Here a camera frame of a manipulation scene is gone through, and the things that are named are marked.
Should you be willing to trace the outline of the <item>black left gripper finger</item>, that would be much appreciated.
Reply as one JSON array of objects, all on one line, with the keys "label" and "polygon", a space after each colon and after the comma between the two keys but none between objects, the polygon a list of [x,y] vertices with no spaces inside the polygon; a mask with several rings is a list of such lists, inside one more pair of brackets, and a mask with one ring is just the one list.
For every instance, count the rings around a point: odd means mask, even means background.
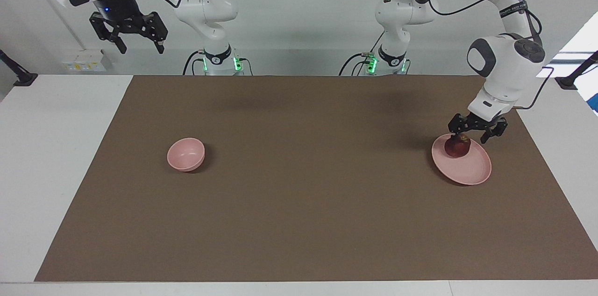
[{"label": "black left gripper finger", "polygon": [[463,133],[472,130],[471,128],[471,118],[472,113],[469,113],[466,116],[461,115],[460,113],[455,114],[453,119],[448,122],[448,130],[453,135],[452,139],[457,139]]},{"label": "black left gripper finger", "polygon": [[498,118],[492,122],[484,123],[483,126],[484,134],[481,136],[480,142],[486,143],[490,138],[502,136],[508,126],[508,121],[506,118]]}]

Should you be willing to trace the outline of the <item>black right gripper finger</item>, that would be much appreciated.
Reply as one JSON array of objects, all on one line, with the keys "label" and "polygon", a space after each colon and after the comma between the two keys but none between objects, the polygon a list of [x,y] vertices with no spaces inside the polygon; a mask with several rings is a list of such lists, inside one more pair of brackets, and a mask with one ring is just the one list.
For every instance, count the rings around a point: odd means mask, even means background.
[{"label": "black right gripper finger", "polygon": [[167,27],[157,12],[142,16],[141,35],[154,43],[159,54],[164,53],[164,41],[168,33]]},{"label": "black right gripper finger", "polygon": [[101,41],[113,43],[121,54],[126,54],[128,48],[120,37],[120,30],[115,27],[113,27],[113,30],[109,30],[106,26],[106,24],[112,26],[110,21],[104,19],[99,12],[94,12],[90,16],[90,24]]}]

